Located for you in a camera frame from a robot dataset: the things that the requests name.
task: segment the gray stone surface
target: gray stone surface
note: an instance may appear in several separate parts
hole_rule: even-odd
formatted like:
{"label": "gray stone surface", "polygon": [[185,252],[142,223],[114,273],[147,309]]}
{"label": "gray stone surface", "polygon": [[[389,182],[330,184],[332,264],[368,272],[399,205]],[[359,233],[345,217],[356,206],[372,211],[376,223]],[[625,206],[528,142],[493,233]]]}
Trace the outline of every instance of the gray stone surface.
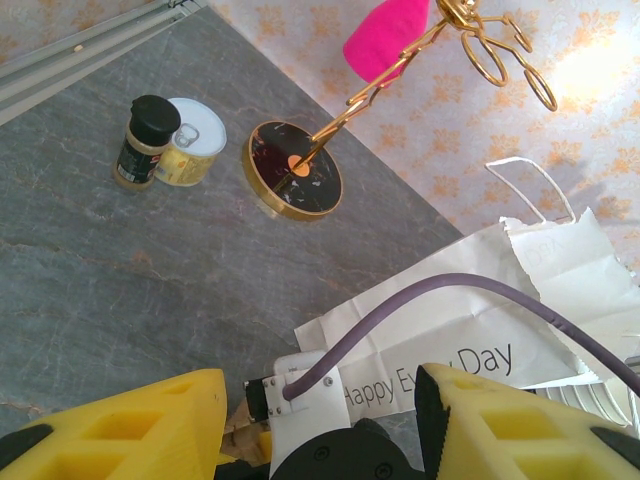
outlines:
{"label": "gray stone surface", "polygon": [[[118,187],[132,99],[213,108],[228,144],[196,187]],[[0,434],[29,417],[218,367],[243,380],[296,351],[294,327],[459,233],[347,132],[345,182],[312,224],[270,218],[240,162],[270,119],[329,116],[213,12],[175,25],[0,128]],[[417,458],[411,416],[385,421]]]}

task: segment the gold wire stand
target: gold wire stand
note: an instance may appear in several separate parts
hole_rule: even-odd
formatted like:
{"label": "gold wire stand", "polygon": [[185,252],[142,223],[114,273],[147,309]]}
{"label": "gold wire stand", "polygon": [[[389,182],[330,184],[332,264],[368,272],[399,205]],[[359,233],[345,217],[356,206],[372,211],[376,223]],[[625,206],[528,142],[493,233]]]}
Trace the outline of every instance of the gold wire stand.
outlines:
{"label": "gold wire stand", "polygon": [[[279,189],[282,189],[287,182],[294,182],[297,177],[296,172],[301,171],[301,169],[307,164],[313,168],[313,163],[310,162],[320,152],[326,152],[325,146],[327,142],[329,142],[352,118],[360,115],[370,108],[378,93],[380,93],[383,88],[388,87],[398,80],[416,56],[422,50],[431,46],[436,41],[440,33],[442,33],[442,31],[447,27],[452,27],[455,30],[462,32],[462,35],[460,36],[462,48],[467,54],[472,65],[489,83],[496,87],[504,87],[509,82],[509,73],[502,62],[502,59],[494,49],[494,47],[497,47],[498,49],[511,53],[516,58],[518,63],[524,69],[524,76],[527,79],[527,82],[542,104],[552,112],[555,112],[558,109],[558,104],[553,92],[540,72],[529,64],[516,48],[494,38],[488,37],[485,34],[485,23],[500,22],[503,25],[511,27],[514,31],[514,38],[518,44],[526,52],[531,53],[533,51],[531,42],[510,14],[494,17],[482,17],[477,12],[479,0],[435,1],[443,16],[442,20],[440,20],[437,25],[429,29],[416,41],[407,46],[398,56],[398,60],[387,70],[381,73],[378,78],[349,98],[349,100],[347,100],[347,109],[341,115],[336,117],[332,122],[316,132],[314,135],[310,136],[311,149],[307,152],[302,152],[302,154],[299,155],[300,159],[290,166],[291,168],[289,169],[289,172],[283,176],[282,180],[277,185]],[[489,70],[480,62],[476,54],[473,52],[470,43],[472,39],[477,39],[482,48],[494,62],[500,75],[499,78],[489,73]],[[245,170],[247,171],[249,178],[252,179],[252,185],[256,185],[256,177],[260,177],[260,174],[257,172],[255,167],[255,159],[245,158]],[[258,191],[258,189],[256,189],[256,192],[261,196],[261,198],[265,198],[265,192]],[[270,201],[267,203],[275,211],[282,212],[290,209],[290,205],[286,205],[286,200],[279,198],[277,192],[273,195],[270,194],[267,196],[270,198]]]}

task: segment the wall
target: wall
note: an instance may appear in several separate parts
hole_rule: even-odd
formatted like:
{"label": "wall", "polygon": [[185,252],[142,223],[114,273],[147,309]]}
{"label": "wall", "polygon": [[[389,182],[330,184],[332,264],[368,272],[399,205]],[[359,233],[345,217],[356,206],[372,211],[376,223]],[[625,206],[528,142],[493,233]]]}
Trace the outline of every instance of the wall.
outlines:
{"label": "wall", "polygon": [[[377,0],[212,2],[332,114],[364,86],[341,50]],[[440,15],[431,7],[433,25]],[[533,41],[527,59],[553,87],[556,113],[538,102],[506,52],[512,79],[498,89],[480,77],[459,35],[449,31],[349,128],[465,233],[501,215],[534,221],[483,169],[486,161],[515,154],[534,159],[576,211],[596,212],[622,259],[640,270],[640,0],[487,0],[479,10],[514,14]],[[490,32],[509,38],[500,26]],[[549,217],[563,215],[536,175],[517,166],[504,171]]]}
{"label": "wall", "polygon": [[152,0],[0,0],[0,65]]}

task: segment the white paper bag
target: white paper bag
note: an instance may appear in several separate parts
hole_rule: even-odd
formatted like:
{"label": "white paper bag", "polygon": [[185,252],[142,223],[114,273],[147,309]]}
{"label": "white paper bag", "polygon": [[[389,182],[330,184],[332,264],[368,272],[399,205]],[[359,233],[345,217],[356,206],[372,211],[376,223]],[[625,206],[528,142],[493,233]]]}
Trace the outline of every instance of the white paper bag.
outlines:
{"label": "white paper bag", "polygon": [[[539,298],[534,285],[540,282],[541,291],[545,292],[542,298],[544,303],[558,309],[559,313],[576,322],[587,333],[598,337],[614,353],[626,351],[627,346],[637,340],[633,337],[637,334],[634,333],[636,328],[630,325],[629,318],[640,311],[636,309],[638,292],[636,289],[634,294],[627,288],[630,284],[629,274],[626,272],[624,277],[620,272],[624,267],[617,262],[615,265],[611,263],[609,254],[612,255],[613,250],[606,250],[602,246],[603,234],[595,219],[590,220],[586,215],[583,216],[586,219],[584,222],[583,219],[576,222],[563,197],[572,215],[566,225],[575,230],[547,222],[522,193],[490,166],[487,168],[533,208],[542,220],[540,225],[527,227],[515,219],[504,219],[504,225],[497,224],[481,230],[431,255],[296,329],[301,349],[307,351],[333,347],[383,300],[418,280],[442,273],[465,272],[500,280],[534,298]],[[557,189],[553,180],[546,173],[543,174]],[[594,225],[599,231],[595,236]],[[572,242],[574,236],[582,236],[580,247],[585,255],[580,257],[574,252],[575,256],[567,256],[567,261],[556,270],[552,270],[551,265],[558,259],[551,261],[551,255],[548,262],[534,264],[534,252],[546,255],[545,249],[548,247],[545,245],[553,243],[556,231],[559,236],[566,237],[563,237],[563,242]],[[587,253],[591,250],[585,250],[592,243],[593,251],[599,245],[608,259],[606,269],[597,272],[590,270],[597,274],[592,280],[594,288],[609,282],[610,275],[618,278],[609,296],[612,301],[600,310],[593,310],[597,312],[595,317],[587,315],[580,308],[580,285],[583,280],[571,276],[572,269],[593,258],[591,253]],[[525,270],[532,275],[533,284]],[[622,299],[628,307],[623,308],[623,312],[614,307]],[[594,359],[562,338],[562,334],[557,335],[552,330],[543,320],[522,307],[478,289],[447,287],[418,297],[376,327],[340,362],[351,420],[412,410],[414,373],[416,367],[425,362],[450,364],[515,387],[589,383],[597,381],[597,374],[605,374]],[[600,336],[604,333],[606,340]]]}

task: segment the pink makeup sponge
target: pink makeup sponge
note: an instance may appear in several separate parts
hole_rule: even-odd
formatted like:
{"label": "pink makeup sponge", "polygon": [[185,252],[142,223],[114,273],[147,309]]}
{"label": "pink makeup sponge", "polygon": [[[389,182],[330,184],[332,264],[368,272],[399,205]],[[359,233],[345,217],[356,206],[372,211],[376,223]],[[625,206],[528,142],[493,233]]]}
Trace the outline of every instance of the pink makeup sponge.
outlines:
{"label": "pink makeup sponge", "polygon": [[428,16],[429,0],[386,0],[371,11],[344,44],[347,63],[371,83],[425,32]]}

